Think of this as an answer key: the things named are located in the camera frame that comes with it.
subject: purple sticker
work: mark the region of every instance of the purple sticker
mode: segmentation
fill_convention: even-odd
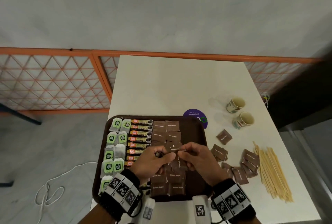
[[[194,117],[198,118],[201,121],[204,129],[206,129],[208,126],[208,119],[206,118],[205,114],[197,109],[189,109],[185,113],[183,113],[183,116],[184,117],[194,116]]]

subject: wristband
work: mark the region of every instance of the wristband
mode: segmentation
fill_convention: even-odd
[[[223,220],[230,223],[253,220],[256,216],[251,202],[242,188],[232,179],[227,179],[213,187],[211,197]]]
[[[122,214],[131,214],[142,198],[139,179],[129,169],[124,169],[110,181],[99,196],[99,204],[117,221]]]

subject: brown serving tray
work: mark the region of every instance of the brown serving tray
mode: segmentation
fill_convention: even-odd
[[[195,117],[178,117],[178,116],[125,116],[118,115],[110,118],[104,129],[103,141],[100,147],[99,159],[95,174],[95,180],[92,187],[92,196],[96,202],[99,202],[99,188],[101,179],[101,165],[104,158],[104,148],[106,146],[107,134],[109,133],[109,128],[115,117],[129,118],[129,119],[152,119],[153,121],[179,121],[180,132],[181,132],[181,142],[186,144],[188,142],[196,142],[201,145],[206,145],[206,138],[204,128],[199,119]],[[201,175],[194,171],[186,171],[186,195],[176,195],[176,196],[156,196],[154,199],[156,202],[164,201],[190,201],[193,196],[196,195],[207,195],[208,197],[212,195],[212,188],[209,186],[201,177]]]

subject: gray concrete floor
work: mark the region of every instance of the gray concrete floor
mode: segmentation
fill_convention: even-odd
[[[0,223],[36,224],[40,206],[35,194],[47,180],[77,164],[97,161],[107,113],[49,115],[36,126],[14,116],[0,116]],[[96,164],[75,168],[50,182],[50,195],[65,187],[63,196],[43,211],[41,224],[76,224],[91,205]]]

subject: tea bag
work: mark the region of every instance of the tea bag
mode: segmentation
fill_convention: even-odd
[[[113,119],[112,125],[110,126],[110,131],[119,132],[122,124],[122,119],[116,117]]]
[[[105,147],[104,160],[106,160],[106,159],[113,159],[114,158],[114,149],[115,149],[114,145],[107,145]]]
[[[118,134],[118,144],[127,145],[128,134],[125,131],[120,131]]]
[[[119,159],[114,159],[114,162],[113,162],[113,175],[118,173],[118,172],[121,172],[123,170],[123,166],[125,164],[125,161],[121,158]]]
[[[107,135],[107,140],[106,140],[106,144],[107,145],[116,145],[118,140],[118,134],[116,132],[110,132]]]
[[[120,131],[125,131],[127,134],[129,134],[129,132],[130,132],[130,127],[131,127],[131,120],[125,118],[125,119],[122,121]]]
[[[125,160],[126,158],[126,147],[124,144],[117,144],[114,150],[114,158],[121,158]]]
[[[99,188],[99,193],[104,191],[104,189],[108,186],[108,184],[110,183],[110,181],[113,179],[112,175],[106,175],[104,177],[102,177],[102,182],[100,183],[100,188]]]
[[[102,162],[102,171],[100,173],[100,178],[106,175],[112,175],[113,173],[113,159],[106,159]]]

